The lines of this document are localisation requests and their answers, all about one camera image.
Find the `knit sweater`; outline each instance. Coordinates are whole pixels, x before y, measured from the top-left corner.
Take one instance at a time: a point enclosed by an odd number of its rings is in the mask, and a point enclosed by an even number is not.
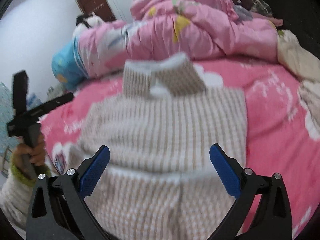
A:
[[[103,229],[122,240],[207,239],[234,201],[209,148],[219,143],[244,166],[244,93],[206,88],[185,55],[162,63],[127,62],[123,84],[123,95],[91,107],[65,170],[107,145],[110,164],[85,199]],[[155,96],[155,84],[170,95]],[[20,186],[6,184],[12,206]],[[25,215],[8,212],[17,214],[16,221]]]

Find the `pink comforter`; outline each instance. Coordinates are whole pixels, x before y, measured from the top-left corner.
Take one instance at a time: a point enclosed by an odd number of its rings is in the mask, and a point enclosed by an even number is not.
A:
[[[280,65],[266,65],[248,58],[203,61],[196,67],[207,86],[244,89],[248,114],[246,166],[261,175],[282,174],[292,209],[293,236],[296,236],[320,202],[320,134],[312,129],[308,112],[300,104],[298,81]],[[65,165],[65,149],[76,143],[91,104],[121,91],[121,77],[94,81],[72,102],[52,111],[43,120],[46,148],[59,170]]]
[[[105,23],[85,31],[78,50],[89,77],[123,67],[127,59],[192,60],[247,55],[277,62],[277,32],[265,19],[238,22],[232,0],[134,0],[139,21]]]

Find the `person's hand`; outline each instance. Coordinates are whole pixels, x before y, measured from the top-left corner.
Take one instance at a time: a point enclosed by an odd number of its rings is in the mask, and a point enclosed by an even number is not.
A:
[[[30,162],[33,163],[35,166],[42,166],[44,165],[45,161],[45,149],[44,149],[44,136],[41,133],[38,137],[38,145],[32,149],[31,147],[21,143],[19,144],[16,149],[12,153],[12,162],[24,175],[25,167],[23,166],[21,155],[23,154],[30,154]]]

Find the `bed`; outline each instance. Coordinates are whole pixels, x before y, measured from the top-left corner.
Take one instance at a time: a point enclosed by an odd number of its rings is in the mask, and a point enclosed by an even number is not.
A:
[[[244,90],[248,118],[246,167],[266,176],[281,173],[292,210],[292,237],[299,237],[320,203],[320,133],[300,100],[298,80],[283,66],[252,57],[194,61],[194,67],[207,87]],[[71,103],[42,119],[46,149],[59,173],[65,172],[66,153],[77,143],[90,107],[121,94],[122,81],[117,75],[88,82]],[[255,199],[244,230],[258,202]]]

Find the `black handle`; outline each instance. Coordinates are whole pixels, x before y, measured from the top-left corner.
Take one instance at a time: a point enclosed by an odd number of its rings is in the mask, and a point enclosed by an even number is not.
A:
[[[24,143],[31,148],[36,147],[38,145],[40,129],[41,124],[37,122],[29,126],[28,129],[22,135]],[[26,168],[26,175],[29,176],[30,179],[36,179],[38,174],[36,174],[34,165],[30,163],[31,156],[29,154],[23,154],[21,158],[23,166]]]

